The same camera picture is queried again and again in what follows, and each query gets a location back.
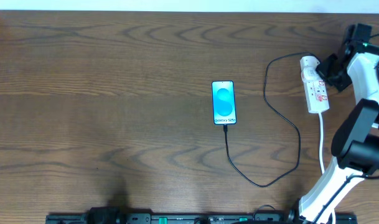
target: smartphone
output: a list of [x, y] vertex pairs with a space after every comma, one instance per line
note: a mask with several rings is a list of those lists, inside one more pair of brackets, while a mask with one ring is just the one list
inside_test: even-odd
[[236, 124], [233, 81], [212, 82], [214, 124]]

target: phone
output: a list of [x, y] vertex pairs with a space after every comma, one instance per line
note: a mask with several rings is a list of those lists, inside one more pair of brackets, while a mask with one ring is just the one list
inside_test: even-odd
[[214, 124], [236, 124], [233, 81], [212, 82]]

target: power strip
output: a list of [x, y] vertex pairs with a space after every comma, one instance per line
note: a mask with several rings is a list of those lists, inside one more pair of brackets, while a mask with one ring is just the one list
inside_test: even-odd
[[304, 83], [310, 113], [321, 113], [329, 109], [325, 82], [315, 70], [318, 64], [318, 59], [313, 56], [305, 56], [300, 60], [301, 80]]

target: white cable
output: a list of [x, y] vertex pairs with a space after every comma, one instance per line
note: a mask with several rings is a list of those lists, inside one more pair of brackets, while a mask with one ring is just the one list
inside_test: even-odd
[[[325, 172], [324, 167], [324, 155], [323, 155], [323, 146], [324, 146], [324, 120], [322, 119], [322, 113], [319, 112], [319, 127], [320, 129], [320, 139], [319, 139], [319, 165], [321, 166], [322, 174]], [[336, 224], [336, 214], [334, 210], [332, 211], [332, 224]]]

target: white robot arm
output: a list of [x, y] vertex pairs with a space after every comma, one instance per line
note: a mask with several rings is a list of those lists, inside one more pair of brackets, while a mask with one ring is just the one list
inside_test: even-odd
[[357, 105], [333, 138], [326, 172], [299, 200], [296, 223], [327, 223], [332, 210], [364, 178], [344, 182], [379, 169], [379, 137], [369, 134], [379, 128], [379, 47], [368, 43], [371, 30], [363, 24], [350, 26], [339, 57], [331, 55], [317, 67], [321, 78], [339, 91], [352, 83]]

